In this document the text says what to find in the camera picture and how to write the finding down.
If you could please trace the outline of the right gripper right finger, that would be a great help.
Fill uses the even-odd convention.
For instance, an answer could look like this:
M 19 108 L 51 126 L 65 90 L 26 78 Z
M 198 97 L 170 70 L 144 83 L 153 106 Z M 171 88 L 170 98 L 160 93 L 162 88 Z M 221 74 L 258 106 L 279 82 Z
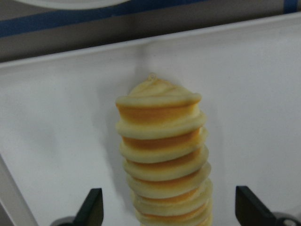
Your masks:
M 236 186 L 235 216 L 241 226 L 299 226 L 301 221 L 282 212 L 271 212 L 247 186 Z

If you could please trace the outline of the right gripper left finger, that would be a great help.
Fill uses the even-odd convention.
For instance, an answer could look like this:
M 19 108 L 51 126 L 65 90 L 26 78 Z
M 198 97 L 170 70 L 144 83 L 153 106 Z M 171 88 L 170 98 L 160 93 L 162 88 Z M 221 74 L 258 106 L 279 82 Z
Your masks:
M 101 188 L 89 191 L 76 216 L 58 219 L 53 226 L 101 226 L 103 224 L 103 193 Z

